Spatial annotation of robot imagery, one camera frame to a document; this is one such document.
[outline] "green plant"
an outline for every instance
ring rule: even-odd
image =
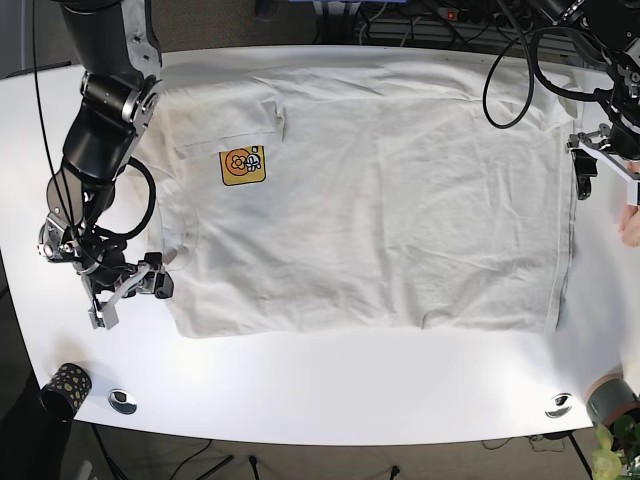
[[[593,452],[593,480],[640,479],[640,424],[621,415],[613,422],[613,434],[596,426],[596,438],[600,448]]]

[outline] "white table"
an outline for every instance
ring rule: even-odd
[[[226,49],[165,56],[171,84],[192,72],[271,66],[349,64],[399,56],[428,62],[490,62],[491,57],[378,47]],[[519,60],[507,60],[516,64]],[[552,67],[563,70],[563,67]],[[79,108],[83,70],[41,74],[49,143],[56,163]],[[587,89],[608,87],[602,74],[575,70]],[[391,445],[531,435],[590,425],[577,401],[567,415],[545,415],[551,397],[581,397],[592,381],[625,359],[640,339],[640,251],[617,235],[623,186],[604,166],[593,195],[580,202],[576,257],[557,333],[454,329],[362,330],[296,335],[271,333],[192,340],[181,337],[164,303],[136,296],[118,305],[120,324],[94,331],[80,279],[70,265],[48,264],[36,252],[48,213],[49,180],[32,76],[0,82],[0,246],[20,327],[41,384],[63,362],[85,367],[93,391],[78,419],[123,428],[224,440],[317,445]],[[604,115],[588,106],[585,129]],[[118,182],[105,226],[125,231],[143,205]],[[128,250],[141,258],[144,242]],[[138,411],[123,416],[107,392],[133,394]]]

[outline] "gray pot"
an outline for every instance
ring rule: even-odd
[[[587,391],[587,413],[594,425],[611,427],[621,415],[640,421],[640,401],[621,375],[601,378]]]

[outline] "plant leaf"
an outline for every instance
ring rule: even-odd
[[[635,431],[636,421],[629,415],[620,415],[613,422],[613,434],[621,442],[626,443],[629,436]]]
[[[596,450],[592,458],[594,480],[615,480],[620,475],[622,462],[611,450]]]
[[[596,440],[602,450],[611,450],[613,447],[613,435],[607,427],[602,424],[596,426]]]

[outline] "robotic arm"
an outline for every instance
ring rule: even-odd
[[[578,176],[578,197],[591,193],[590,177],[597,175],[596,160],[611,167],[627,184],[629,205],[640,205],[640,175],[629,172],[625,160],[640,161],[640,2],[637,0],[529,0],[555,26],[534,33],[531,56],[535,75],[543,86],[573,100],[597,102],[611,126],[596,132],[571,135],[571,151]],[[612,90],[569,92],[551,84],[537,62],[545,33],[566,33],[588,63],[607,65]]]
[[[54,0],[60,3],[78,57],[87,72],[80,112],[63,148],[60,170],[47,188],[50,213],[40,232],[40,252],[50,262],[71,263],[86,287],[94,327],[117,323],[115,303],[136,293],[169,298],[173,281],[162,254],[149,253],[137,265],[125,262],[127,240],[145,228],[155,204],[149,171],[131,155],[144,134],[159,95],[161,54],[151,25],[151,0]],[[572,135],[567,145],[576,166],[579,198],[591,191],[596,160],[627,182],[627,202],[640,204],[640,174],[624,160],[640,161],[640,0],[529,0],[552,27],[537,30],[530,50],[534,73],[554,93],[597,102],[611,127]],[[564,90],[544,77],[537,61],[546,33],[569,35],[585,61],[607,65],[612,90]],[[149,184],[149,205],[131,232],[114,233],[97,225],[111,205],[115,181],[127,165]],[[108,302],[97,295],[113,292]]]
[[[137,265],[125,262],[127,240],[149,222],[155,204],[153,177],[131,157],[149,125],[162,90],[161,53],[151,26],[150,0],[58,0],[86,73],[82,103],[63,147],[60,170],[47,187],[49,215],[39,249],[50,262],[71,263],[91,299],[94,328],[111,328],[115,303],[136,293],[173,294],[162,254],[148,253]],[[149,206],[128,233],[97,225],[113,203],[115,181],[130,165],[149,184]],[[100,302],[103,291],[113,295]]]

